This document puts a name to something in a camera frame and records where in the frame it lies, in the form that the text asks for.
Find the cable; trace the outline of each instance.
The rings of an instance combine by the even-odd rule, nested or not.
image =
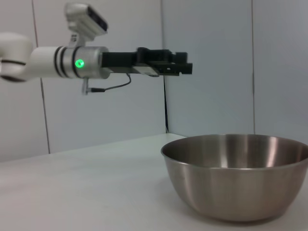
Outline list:
[[[131,83],[130,74],[126,73],[126,75],[129,77],[129,82],[127,82],[125,84],[114,86],[114,87],[109,87],[109,88],[90,88],[90,92],[105,92],[107,90],[124,87],[124,86],[126,86],[126,85]]]

